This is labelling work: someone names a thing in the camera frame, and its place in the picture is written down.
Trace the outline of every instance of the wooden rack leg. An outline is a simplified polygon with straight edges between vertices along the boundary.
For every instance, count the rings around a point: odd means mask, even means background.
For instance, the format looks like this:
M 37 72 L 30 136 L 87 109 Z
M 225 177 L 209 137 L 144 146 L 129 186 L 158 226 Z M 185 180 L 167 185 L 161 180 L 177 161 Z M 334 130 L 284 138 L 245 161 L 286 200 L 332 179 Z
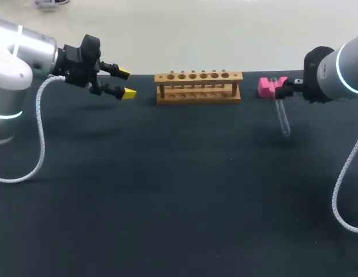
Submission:
M 223 69 L 223 70 L 221 70 L 221 72 L 226 72 L 226 70 Z M 225 87 L 225 84 L 222 84 L 221 87 L 224 88 L 224 87 Z
M 165 98 L 165 87 L 163 85 L 160 85 L 160 93 L 161 93 L 161 98 Z
M 233 83 L 232 86 L 232 97 L 237 95 L 237 88 L 238 88 L 238 83 Z

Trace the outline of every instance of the white floor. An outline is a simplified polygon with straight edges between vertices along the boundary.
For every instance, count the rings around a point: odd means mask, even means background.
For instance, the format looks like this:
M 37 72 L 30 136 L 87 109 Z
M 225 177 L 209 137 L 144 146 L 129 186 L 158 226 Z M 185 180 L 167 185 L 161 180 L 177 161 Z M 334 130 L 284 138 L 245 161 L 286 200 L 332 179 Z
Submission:
M 79 46 L 134 74 L 170 70 L 292 70 L 316 46 L 358 35 L 358 0 L 70 0 L 42 13 L 33 0 L 0 0 L 0 18 Z

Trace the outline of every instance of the black tablecloth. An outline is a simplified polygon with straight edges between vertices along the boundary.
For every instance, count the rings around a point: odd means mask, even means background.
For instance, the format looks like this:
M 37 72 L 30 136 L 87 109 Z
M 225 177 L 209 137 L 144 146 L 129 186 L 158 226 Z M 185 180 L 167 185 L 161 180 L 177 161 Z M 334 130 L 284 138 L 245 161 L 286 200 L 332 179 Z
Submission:
M 0 184 L 0 277 L 358 276 L 358 235 L 330 206 L 358 100 L 288 99 L 284 138 L 258 79 L 300 75 L 244 73 L 243 101 L 222 106 L 156 106 L 152 76 L 126 83 L 131 102 L 51 84 L 43 168 Z M 0 177 L 38 160 L 38 85 L 0 147 Z M 339 208 L 358 226 L 358 157 Z

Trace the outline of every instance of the white cable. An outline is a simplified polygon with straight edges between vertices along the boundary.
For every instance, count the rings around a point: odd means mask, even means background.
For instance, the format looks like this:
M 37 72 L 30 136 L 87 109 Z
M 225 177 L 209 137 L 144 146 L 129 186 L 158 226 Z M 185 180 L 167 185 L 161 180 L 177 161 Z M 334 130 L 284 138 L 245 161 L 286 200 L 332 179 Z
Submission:
M 42 115 L 40 113 L 40 100 L 42 99 L 42 94 L 46 86 L 48 86 L 49 83 L 52 83 L 53 81 L 65 81 L 64 76 L 53 76 L 48 78 L 46 81 L 42 83 L 42 85 L 39 87 L 38 92 L 36 93 L 36 99 L 35 99 L 35 113 L 36 113 L 36 121 L 38 123 L 38 131 L 39 131 L 39 138 L 40 138 L 40 154 L 39 154 L 39 160 L 38 164 L 35 166 L 35 168 L 26 176 L 23 176 L 18 179 L 2 179 L 0 178 L 1 183 L 20 183 L 27 179 L 30 179 L 33 177 L 42 167 L 42 164 L 44 162 L 44 155 L 46 153 L 46 143 L 44 141 L 44 133 L 43 133 L 43 125 L 42 125 Z
M 345 162 L 345 165 L 343 166 L 340 175 L 338 176 L 337 182 L 335 183 L 335 187 L 333 190 L 333 196 L 331 199 L 331 207 L 333 209 L 333 214 L 334 214 L 335 218 L 338 220 L 338 222 L 343 227 L 345 227 L 347 230 L 354 232 L 354 233 L 358 233 L 358 228 L 351 226 L 350 224 L 348 224 L 346 221 L 343 220 L 343 218 L 341 217 L 341 215 L 337 209 L 337 198 L 338 198 L 338 192 L 340 191 L 340 186 L 342 184 L 343 177 L 345 176 L 346 171 L 347 171 L 348 167 L 350 166 L 350 164 L 357 152 L 358 152 L 358 139 L 357 139 L 357 142 L 356 142 L 355 146 L 353 147 L 350 155 L 348 156 L 347 161 Z

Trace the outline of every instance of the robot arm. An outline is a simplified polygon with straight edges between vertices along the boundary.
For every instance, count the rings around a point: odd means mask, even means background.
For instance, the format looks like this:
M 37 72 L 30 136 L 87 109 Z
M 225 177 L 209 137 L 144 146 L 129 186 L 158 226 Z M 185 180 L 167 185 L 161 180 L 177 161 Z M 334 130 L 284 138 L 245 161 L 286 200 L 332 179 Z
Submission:
M 311 103 L 358 97 L 358 37 L 335 51 L 317 47 L 309 52 L 303 80 L 287 79 L 275 95 L 284 99 L 294 92 L 302 92 Z
M 93 36 L 86 35 L 79 48 L 65 45 L 61 49 L 54 38 L 0 19 L 0 144 L 14 134 L 33 77 L 65 76 L 68 84 L 89 85 L 92 94 L 134 98 L 136 92 L 131 89 L 100 83 L 101 70 L 124 80 L 130 76 L 116 64 L 101 62 L 100 55 L 100 41 Z

